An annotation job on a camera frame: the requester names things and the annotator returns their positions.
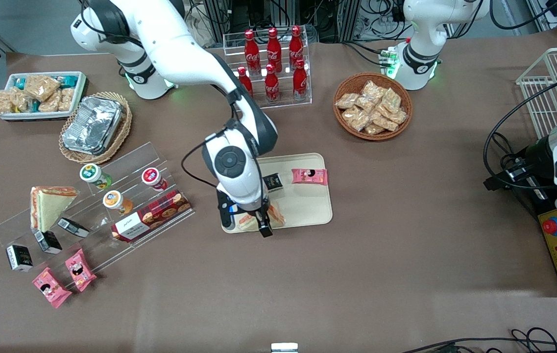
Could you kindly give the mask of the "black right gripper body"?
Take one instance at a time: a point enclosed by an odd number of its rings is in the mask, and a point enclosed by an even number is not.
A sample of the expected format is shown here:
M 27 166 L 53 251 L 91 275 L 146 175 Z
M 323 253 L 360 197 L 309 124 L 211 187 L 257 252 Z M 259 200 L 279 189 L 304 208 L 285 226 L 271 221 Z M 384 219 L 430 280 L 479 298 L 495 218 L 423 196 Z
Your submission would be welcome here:
M 269 198 L 267 195 L 262 195 L 263 198 L 261 199 L 261 206 L 260 208 L 247 211 L 240 209 L 237 204 L 230 199 L 230 197 L 220 190 L 216 190 L 217 200 L 218 200 L 218 211 L 220 214 L 221 225 L 227 229 L 234 228 L 234 216 L 235 215 L 242 215 L 247 214 L 253 217 L 257 221 L 257 212 L 258 211 L 267 211 L 269 210 Z

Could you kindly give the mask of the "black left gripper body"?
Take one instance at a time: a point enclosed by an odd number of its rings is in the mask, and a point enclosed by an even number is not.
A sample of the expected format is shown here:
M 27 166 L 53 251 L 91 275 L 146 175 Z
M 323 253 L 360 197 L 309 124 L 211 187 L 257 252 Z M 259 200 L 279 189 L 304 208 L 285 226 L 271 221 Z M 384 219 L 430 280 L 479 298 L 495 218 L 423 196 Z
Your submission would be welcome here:
M 554 189 L 553 152 L 548 138 L 503 156 L 504 189 Z

